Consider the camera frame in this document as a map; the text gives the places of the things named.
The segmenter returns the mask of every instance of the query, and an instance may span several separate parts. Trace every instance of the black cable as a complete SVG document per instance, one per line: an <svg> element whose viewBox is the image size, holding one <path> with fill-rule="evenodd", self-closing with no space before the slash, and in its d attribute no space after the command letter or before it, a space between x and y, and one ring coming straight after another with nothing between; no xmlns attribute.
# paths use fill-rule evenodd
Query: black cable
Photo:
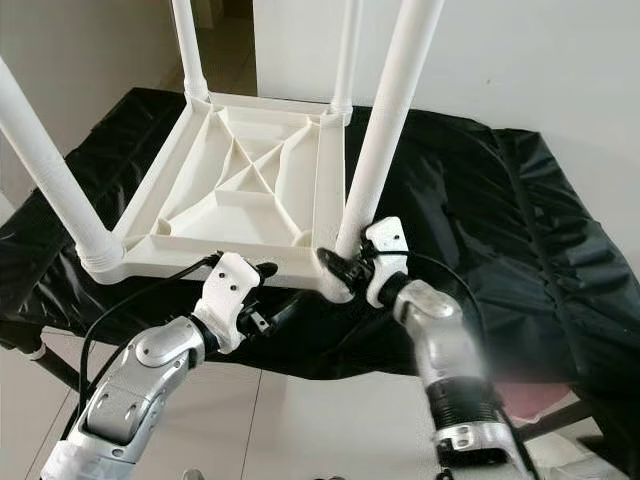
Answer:
<svg viewBox="0 0 640 480"><path fill-rule="evenodd" d="M174 282L183 277L186 277L187 275L189 275L190 273L193 273L194 271L196 271L198 268L202 266L205 266L205 265L215 266L219 258L220 257L218 255L210 255L194 263L190 267L187 267L184 270L176 273L175 275L162 279L141 290L138 290L134 294L130 295L129 297L125 298L124 300L120 301L119 303L111 307L109 310L107 310L102 315L100 315L100 317L95 322L93 322L93 324L91 325L89 330L87 330L87 333L84 337L84 342L82 344L82 353L80 354L80 382L78 385L78 393L79 393L79 399L78 399L79 410L78 411L79 412L82 412L87 405L86 384L87 384L87 370L88 370L88 363L89 363L89 349L91 348L91 341L95 337L98 327L102 325L105 319L109 318L111 315L113 315L115 312L120 310L122 307L132 302L133 300L141 297L142 295L145 295L153 290L156 290L157 288L160 288L171 282Z"/></svg>
<svg viewBox="0 0 640 480"><path fill-rule="evenodd" d="M538 474L538 470L536 469L535 464L531 459L531 455L529 455L529 450L527 450L526 445L520 438L520 434L518 433L518 430L511 422L509 415L507 415L507 413L504 411L504 408L500 404L498 404L498 412L500 413L500 416L505 421L505 423L507 424L507 427L509 427L509 430L511 431L511 436L513 437L513 441L516 444L518 453L522 457L522 461L524 463L525 468L529 470L529 472L533 475L533 480L540 480L540 475Z"/></svg>

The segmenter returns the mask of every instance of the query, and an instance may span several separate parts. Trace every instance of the white plastic pipe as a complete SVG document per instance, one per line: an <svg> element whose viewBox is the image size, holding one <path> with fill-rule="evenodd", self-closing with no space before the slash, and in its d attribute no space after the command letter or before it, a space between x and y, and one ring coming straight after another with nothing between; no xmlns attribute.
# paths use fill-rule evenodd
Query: white plastic pipe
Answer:
<svg viewBox="0 0 640 480"><path fill-rule="evenodd" d="M182 68L184 69L184 91L198 100L206 100L209 96L207 81L202 74L200 52L196 27L193 23L191 0L172 0L173 16L176 21L176 33L180 45Z"/></svg>
<svg viewBox="0 0 640 480"><path fill-rule="evenodd" d="M91 272L117 266L124 248L102 224L2 57L0 130L76 242L85 268Z"/></svg>
<svg viewBox="0 0 640 480"><path fill-rule="evenodd" d="M444 0L403 0L342 217L336 252L352 257L378 207Z"/></svg>
<svg viewBox="0 0 640 480"><path fill-rule="evenodd" d="M362 20L362 0L347 0L342 23L342 40L338 58L338 73L331 100L331 112L348 116L353 112L351 99L355 76L360 23Z"/></svg>

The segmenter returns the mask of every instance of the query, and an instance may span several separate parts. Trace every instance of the floor tile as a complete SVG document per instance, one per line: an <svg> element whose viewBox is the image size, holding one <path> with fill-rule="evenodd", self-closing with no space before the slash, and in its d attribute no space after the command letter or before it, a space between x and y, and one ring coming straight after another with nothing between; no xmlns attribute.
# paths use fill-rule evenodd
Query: floor tile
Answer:
<svg viewBox="0 0 640 480"><path fill-rule="evenodd" d="M543 478L548 480L628 480L629 477L616 470L595 454L590 454L584 459L561 467L551 468Z"/></svg>
<svg viewBox="0 0 640 480"><path fill-rule="evenodd" d="M557 433L534 438L527 442L527 448L531 459L541 468L565 465L586 458L581 448Z"/></svg>
<svg viewBox="0 0 640 480"><path fill-rule="evenodd" d="M577 439L579 439L580 437L602 435L600 428L598 428L598 424L593 418L587 418L580 422L574 423L573 425L569 425L568 427L561 428L557 430L556 433L572 441L577 441Z"/></svg>
<svg viewBox="0 0 640 480"><path fill-rule="evenodd" d="M100 347L104 346L92 355L96 365L112 351L101 354ZM189 468L199 468L216 480L239 480L259 377L259 370L226 364L206 363L191 372L169 399L132 480L178 480ZM71 393L45 439L29 480L38 479L76 402L77 395Z"/></svg>
<svg viewBox="0 0 640 480"><path fill-rule="evenodd" d="M243 480L433 478L440 470L431 431L416 378L314 382L264 372Z"/></svg>
<svg viewBox="0 0 640 480"><path fill-rule="evenodd" d="M208 65L205 71L207 87L211 92L233 93L233 86L242 73L242 64L223 66Z"/></svg>
<svg viewBox="0 0 640 480"><path fill-rule="evenodd" d="M255 53L250 54L247 58L247 61L242 67L242 71L233 84L231 93L250 96L256 96L258 94Z"/></svg>
<svg viewBox="0 0 640 480"><path fill-rule="evenodd" d="M224 17L213 30L198 30L200 57L211 65L242 66L253 44L250 20Z"/></svg>
<svg viewBox="0 0 640 480"><path fill-rule="evenodd" d="M80 339L46 335L47 344L75 364ZM17 350L0 349L0 478L23 479L69 388Z"/></svg>
<svg viewBox="0 0 640 480"><path fill-rule="evenodd" d="M92 378L93 375L95 375L98 370L102 368L102 365L104 365L107 359L111 356L111 353L115 350L115 348L116 347L112 345L106 345L104 343L97 343L96 345L94 345L94 348L92 348L91 350L91 356L89 357L90 378ZM76 408L77 403L77 393L75 391L72 391L71 389L68 389L62 406L60 407L60 410L58 411L56 417L53 419L51 428L47 432L42 445L37 451L35 460L33 461L33 464L31 465L31 468L29 470L27 480L38 480L40 478L40 471L47 461L47 458L49 458L49 454L53 450L54 445L60 439L60 435L64 431L67 421Z"/></svg>

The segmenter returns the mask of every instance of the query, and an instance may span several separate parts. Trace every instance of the black plastic sheet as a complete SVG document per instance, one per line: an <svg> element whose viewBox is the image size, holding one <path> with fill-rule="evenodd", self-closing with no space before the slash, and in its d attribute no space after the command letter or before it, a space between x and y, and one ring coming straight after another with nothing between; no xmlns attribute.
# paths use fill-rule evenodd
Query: black plastic sheet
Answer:
<svg viewBox="0 0 640 480"><path fill-rule="evenodd" d="M134 89L68 155L107 227L117 222L183 107L179 94ZM348 182L369 113L356 108L347 128ZM414 275L462 302L497 376L613 390L640 379L638 283L539 134L411 111L377 213L389 215L402 219L412 250L443 261L469 283L483 323L446 274L410 264ZM96 284L38 191L0 229L3 322L82 335L104 310L153 281ZM140 299L98 338L121 343L188 313L200 288L182 281ZM414 373L402 328L361 299L335 306L314 293L275 289L260 297L267 312L289 305L282 328L210 360L315 379Z"/></svg>

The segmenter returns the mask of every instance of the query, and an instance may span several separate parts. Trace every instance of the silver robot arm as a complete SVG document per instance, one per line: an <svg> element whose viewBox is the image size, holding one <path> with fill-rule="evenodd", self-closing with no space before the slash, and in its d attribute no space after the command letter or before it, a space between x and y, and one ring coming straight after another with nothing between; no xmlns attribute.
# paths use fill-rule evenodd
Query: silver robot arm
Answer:
<svg viewBox="0 0 640 480"><path fill-rule="evenodd" d="M67 440L54 447L42 479L129 479L169 395L189 370L202 364L206 353L230 353L244 340L238 315L261 280L239 255L222 255L193 315L145 330L129 343L122 363L92 396Z"/></svg>
<svg viewBox="0 0 640 480"><path fill-rule="evenodd" d="M440 464L447 469L515 467L523 479L538 478L487 380L460 305L426 282L412 280L407 254L397 217L365 229L362 252L354 260L318 251L325 267L354 294L365 294L373 307L391 309L394 319L405 327L425 386ZM450 470L445 471L441 478L453 478Z"/></svg>

